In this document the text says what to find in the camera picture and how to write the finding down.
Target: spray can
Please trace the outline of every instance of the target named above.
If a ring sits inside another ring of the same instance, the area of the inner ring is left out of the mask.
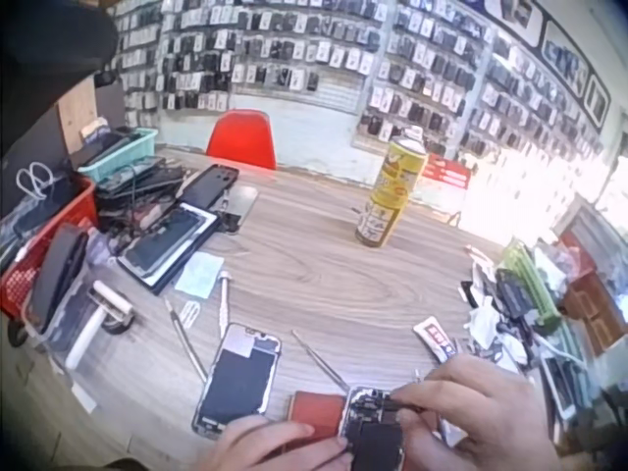
[[[355,236],[364,245],[384,245],[425,168],[428,155],[420,131],[410,136],[395,137],[391,141],[355,230]]]

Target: hand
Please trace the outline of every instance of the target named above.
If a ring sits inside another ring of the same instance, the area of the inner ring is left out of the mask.
[[[392,398],[438,412],[468,434],[448,448],[421,417],[401,409],[398,418],[410,469],[560,469],[533,386],[486,360],[455,356],[426,381],[407,385]]]
[[[264,461],[271,452],[314,433],[310,425],[270,422],[261,415],[234,420],[199,466],[201,471],[346,471],[346,439],[333,438]]]

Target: tube of glue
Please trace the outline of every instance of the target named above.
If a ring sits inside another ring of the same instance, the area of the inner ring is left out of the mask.
[[[457,354],[456,348],[436,320],[436,317],[428,317],[425,321],[412,328],[439,359],[439,363],[445,363],[452,356]]]

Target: wooden table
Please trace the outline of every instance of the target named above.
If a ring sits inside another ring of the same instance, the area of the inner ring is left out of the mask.
[[[186,166],[215,160],[163,149]],[[212,235],[202,250],[225,257],[233,275],[231,320],[278,336],[283,352],[267,415],[286,417],[296,390],[341,393],[290,335],[297,329],[350,385],[391,389],[423,375],[436,362],[412,333],[435,315],[453,337],[463,337],[468,306],[458,292],[469,278],[473,243],[488,242],[430,219],[419,206],[407,208],[388,244],[360,244],[353,233],[368,190],[287,171],[240,167],[239,182],[255,185],[259,198],[237,235]],[[209,442],[190,422],[202,385],[183,352],[164,307],[178,311],[190,296],[168,286],[160,297],[142,288],[120,267],[106,281],[123,292],[139,316],[124,335],[99,333],[78,370],[77,381],[109,419],[155,452],[172,457],[173,469],[193,463]],[[201,302],[189,331],[206,368],[219,345],[219,289]]]

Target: red plastic chair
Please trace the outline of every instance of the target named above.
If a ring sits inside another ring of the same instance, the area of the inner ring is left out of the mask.
[[[271,121],[258,110],[230,110],[220,117],[205,154],[275,170]]]

